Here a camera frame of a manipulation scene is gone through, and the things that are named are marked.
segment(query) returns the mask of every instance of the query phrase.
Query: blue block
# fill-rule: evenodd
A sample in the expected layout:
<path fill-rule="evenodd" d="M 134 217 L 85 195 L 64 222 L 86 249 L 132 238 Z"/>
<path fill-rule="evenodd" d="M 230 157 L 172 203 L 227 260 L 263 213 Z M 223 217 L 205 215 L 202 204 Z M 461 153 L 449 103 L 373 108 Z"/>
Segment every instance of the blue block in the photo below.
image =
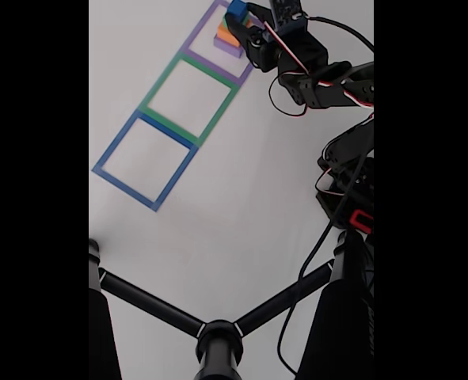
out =
<path fill-rule="evenodd" d="M 248 14 L 248 7 L 246 3 L 241 0 L 232 0 L 226 12 L 232 13 L 238 22 L 242 22 Z"/>

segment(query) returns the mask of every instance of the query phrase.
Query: tripod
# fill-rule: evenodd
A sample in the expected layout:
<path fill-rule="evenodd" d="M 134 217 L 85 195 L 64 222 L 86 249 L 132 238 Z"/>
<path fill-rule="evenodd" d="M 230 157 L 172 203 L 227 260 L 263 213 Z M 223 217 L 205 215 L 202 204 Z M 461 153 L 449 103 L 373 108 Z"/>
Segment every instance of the tripod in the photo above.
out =
<path fill-rule="evenodd" d="M 195 337 L 197 339 L 196 357 L 200 370 L 194 380 L 241 380 L 237 366 L 242 359 L 242 338 L 288 309 L 293 302 L 296 302 L 297 295 L 298 302 L 327 283 L 335 283 L 334 287 L 329 285 L 322 292 L 297 378 L 308 378 L 309 374 L 315 373 L 314 368 L 320 364 L 321 360 L 325 360 L 329 365 L 331 355 L 344 360 L 348 358 L 348 355 L 353 354 L 352 360 L 359 360 L 364 366 L 366 360 L 369 363 L 374 362 L 374 298 L 366 291 L 365 286 L 366 268 L 374 265 L 374 257 L 371 255 L 371 262 L 369 255 L 365 254 L 366 249 L 367 246 L 358 232 L 346 230 L 341 233 L 337 247 L 334 249 L 335 260 L 330 260 L 304 276 L 299 284 L 293 283 L 235 322 L 217 320 L 206 323 L 103 268 L 99 268 L 100 248 L 94 240 L 90 239 L 89 379 L 121 378 L 107 300 L 101 294 L 101 290 Z M 342 301 L 337 302 L 337 297 L 347 301 L 351 298 L 347 304 L 348 311 L 345 312 Z M 325 308 L 328 309 L 325 319 L 322 316 L 324 310 L 323 307 L 321 308 L 322 298 L 333 300 L 333 303 Z M 369 320 L 366 319 L 371 313 L 371 311 L 367 313 L 366 310 L 372 310 L 372 321 L 371 317 Z M 344 320 L 345 313 L 347 318 L 352 319 L 351 321 Z M 316 323 L 324 320 L 328 320 L 327 326 L 315 327 Z M 341 336 L 335 336 L 332 338 L 333 341 L 329 341 L 331 340 L 330 334 L 321 334 L 322 328 L 329 333 L 338 330 Z M 355 335 L 349 332 L 350 329 L 353 329 L 353 332 L 360 330 L 362 332 Z M 326 354 L 322 355 L 322 359 L 308 358 L 314 356 L 317 348 L 322 350 L 323 347 L 326 349 Z M 340 352 L 344 348 L 348 348 L 347 355 Z M 372 366 L 368 365 L 366 371 L 372 371 Z"/>

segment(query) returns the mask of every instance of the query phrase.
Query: white wire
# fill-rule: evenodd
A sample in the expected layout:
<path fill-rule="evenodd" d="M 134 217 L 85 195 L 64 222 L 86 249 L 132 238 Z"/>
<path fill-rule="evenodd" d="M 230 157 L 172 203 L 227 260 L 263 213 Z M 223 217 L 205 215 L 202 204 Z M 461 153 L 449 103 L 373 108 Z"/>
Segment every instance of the white wire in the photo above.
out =
<path fill-rule="evenodd" d="M 356 105 L 358 105 L 359 107 L 367 108 L 367 109 L 374 109 L 374 108 L 375 108 L 374 105 L 367 105 L 367 104 L 362 103 L 362 102 L 359 101 L 356 97 L 354 97 L 353 95 L 351 95 L 348 91 L 344 91 L 343 94 L 344 94 L 348 99 L 350 99 L 351 101 L 353 101 L 353 103 L 355 103 Z"/>
<path fill-rule="evenodd" d="M 297 62 L 299 66 L 306 72 L 306 74 L 310 74 L 310 72 L 306 69 L 306 67 L 300 62 L 300 60 L 297 58 L 297 55 L 293 53 L 292 50 L 283 42 L 283 40 L 280 39 L 280 37 L 272 30 L 271 25 L 268 24 L 267 21 L 264 22 L 265 28 L 268 30 L 269 33 L 271 33 L 272 37 L 274 37 L 274 40 L 278 42 L 278 44 L 281 45 L 281 47 L 294 59 L 294 61 Z"/>
<path fill-rule="evenodd" d="M 331 170 L 332 168 L 328 168 L 325 173 L 323 174 L 322 178 L 327 175 L 327 173 Z M 318 182 L 316 183 L 316 188 L 319 192 L 324 192 L 325 194 L 330 194 L 332 196 L 343 196 L 344 194 L 340 194 L 339 192 L 330 192 L 328 190 L 321 190 L 318 188 Z"/>

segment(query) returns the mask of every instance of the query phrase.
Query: black metal rod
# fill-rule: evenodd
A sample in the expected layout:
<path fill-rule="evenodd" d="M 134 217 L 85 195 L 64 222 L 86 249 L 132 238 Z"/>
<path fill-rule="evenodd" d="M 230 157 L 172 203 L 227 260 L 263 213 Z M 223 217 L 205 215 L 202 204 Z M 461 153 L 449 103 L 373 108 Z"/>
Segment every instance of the black metal rod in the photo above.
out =
<path fill-rule="evenodd" d="M 132 285 L 112 273 L 100 268 L 100 286 L 104 291 L 115 295 L 133 306 L 146 311 L 153 317 L 172 325 L 176 329 L 197 338 L 204 324 L 200 319 L 178 309 L 175 306 L 154 297 L 152 294 Z"/>
<path fill-rule="evenodd" d="M 329 282 L 332 272 L 329 268 L 329 264 L 333 266 L 333 262 L 334 260 L 332 259 L 302 278 L 299 301 Z M 268 301 L 251 310 L 244 317 L 237 319 L 235 323 L 237 323 L 241 329 L 242 336 L 247 336 L 288 309 L 295 300 L 296 290 L 297 283 L 295 282 Z"/>

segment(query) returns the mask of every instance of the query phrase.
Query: purple block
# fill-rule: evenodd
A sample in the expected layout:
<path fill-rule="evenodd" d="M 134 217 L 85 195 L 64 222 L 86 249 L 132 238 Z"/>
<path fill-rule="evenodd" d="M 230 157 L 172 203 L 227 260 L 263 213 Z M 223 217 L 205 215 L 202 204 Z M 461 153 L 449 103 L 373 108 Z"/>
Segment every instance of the purple block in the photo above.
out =
<path fill-rule="evenodd" d="M 215 36 L 214 45 L 218 49 L 221 49 L 224 52 L 233 55 L 235 58 L 241 58 L 242 52 L 244 51 L 244 49 L 241 46 L 232 46 L 227 42 L 223 41 L 221 38 L 218 38 L 218 35 Z"/>

